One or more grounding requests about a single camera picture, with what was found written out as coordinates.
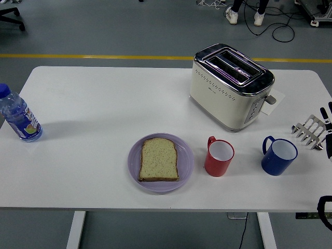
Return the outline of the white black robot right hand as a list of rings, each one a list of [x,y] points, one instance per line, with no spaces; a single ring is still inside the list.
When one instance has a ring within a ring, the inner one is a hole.
[[[332,153],[332,146],[331,146],[331,120],[327,114],[327,111],[324,107],[320,108],[321,115],[324,119],[325,122],[325,128],[327,130],[327,134],[325,136],[325,141],[326,141],[326,151],[327,151],[327,157],[331,161],[331,153]]]

